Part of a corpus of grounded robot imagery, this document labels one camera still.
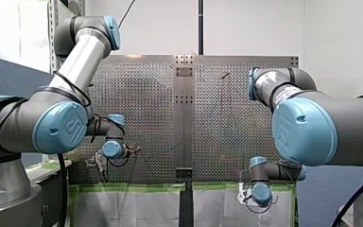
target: pegboard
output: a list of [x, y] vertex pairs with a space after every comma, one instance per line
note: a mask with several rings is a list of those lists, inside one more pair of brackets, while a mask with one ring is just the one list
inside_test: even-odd
[[195, 58], [193, 181], [238, 181], [250, 158], [280, 156], [268, 107], [248, 96], [252, 67], [297, 67], [296, 57]]
[[[142, 149], [125, 166], [109, 166], [109, 181], [174, 183], [181, 166], [193, 168], [193, 181], [236, 181], [252, 156], [277, 161], [270, 111], [249, 101], [248, 72], [253, 66], [297, 62], [295, 57], [184, 56], [182, 62], [181, 56], [109, 56], [90, 88], [94, 111], [123, 114], [126, 143]], [[71, 183], [103, 181], [98, 168], [85, 161], [104, 138], [89, 141], [78, 148]]]

